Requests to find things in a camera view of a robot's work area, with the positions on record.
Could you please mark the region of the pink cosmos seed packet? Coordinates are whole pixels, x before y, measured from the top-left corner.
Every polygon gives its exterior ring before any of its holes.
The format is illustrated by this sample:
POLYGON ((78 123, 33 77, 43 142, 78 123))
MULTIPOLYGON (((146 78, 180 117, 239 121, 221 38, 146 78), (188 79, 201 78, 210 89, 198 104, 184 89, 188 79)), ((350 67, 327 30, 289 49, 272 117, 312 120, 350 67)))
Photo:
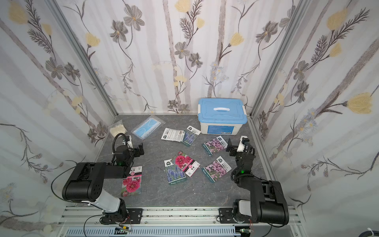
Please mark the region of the pink cosmos seed packet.
POLYGON ((209 156, 213 156, 214 154, 226 149, 227 146, 228 143, 222 136, 218 136, 202 144, 202 147, 209 156))
POLYGON ((215 161, 203 167, 201 170, 211 183, 215 183, 231 171, 231 169, 231 166, 219 156, 215 161))

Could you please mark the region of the hollyhock seed packet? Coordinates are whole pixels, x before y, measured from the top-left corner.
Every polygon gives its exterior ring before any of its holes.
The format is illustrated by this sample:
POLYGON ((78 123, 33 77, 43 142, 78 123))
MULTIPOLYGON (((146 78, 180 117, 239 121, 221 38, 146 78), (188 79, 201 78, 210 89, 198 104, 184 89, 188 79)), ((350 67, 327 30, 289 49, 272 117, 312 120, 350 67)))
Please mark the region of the hollyhock seed packet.
POLYGON ((141 193, 142 171, 142 166, 135 166, 131 168, 129 175, 122 181, 122 197, 128 197, 131 195, 137 195, 141 193))
POLYGON ((192 177, 200 167, 200 163, 182 151, 177 153, 174 162, 188 177, 192 177))

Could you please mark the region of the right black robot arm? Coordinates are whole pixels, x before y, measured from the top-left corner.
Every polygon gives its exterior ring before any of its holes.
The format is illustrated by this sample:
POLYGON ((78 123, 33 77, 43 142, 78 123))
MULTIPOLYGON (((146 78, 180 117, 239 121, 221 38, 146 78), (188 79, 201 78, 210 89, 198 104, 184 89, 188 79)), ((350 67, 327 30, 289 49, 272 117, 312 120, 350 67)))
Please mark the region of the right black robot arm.
POLYGON ((281 184, 258 178, 251 168, 256 158, 255 149, 246 143, 241 151, 237 146, 228 145, 226 151, 235 157, 236 168, 231 172, 231 180, 250 193, 250 199, 236 199, 232 209, 232 219, 237 223, 268 223, 276 228, 289 223, 289 208, 281 184))

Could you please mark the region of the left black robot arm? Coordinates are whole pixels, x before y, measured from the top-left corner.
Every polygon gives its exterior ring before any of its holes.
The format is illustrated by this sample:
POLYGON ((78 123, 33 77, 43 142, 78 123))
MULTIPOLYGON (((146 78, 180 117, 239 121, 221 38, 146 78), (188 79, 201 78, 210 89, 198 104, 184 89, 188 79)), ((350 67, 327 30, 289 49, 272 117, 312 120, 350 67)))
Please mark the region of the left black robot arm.
POLYGON ((87 203, 103 211, 102 225, 140 224, 143 209, 127 208, 125 201, 108 193, 105 179, 122 179, 122 196, 130 195, 141 187, 142 168, 133 167, 134 158, 144 155, 143 144, 138 148, 122 145, 114 149, 111 163, 79 163, 63 190, 65 201, 87 203))

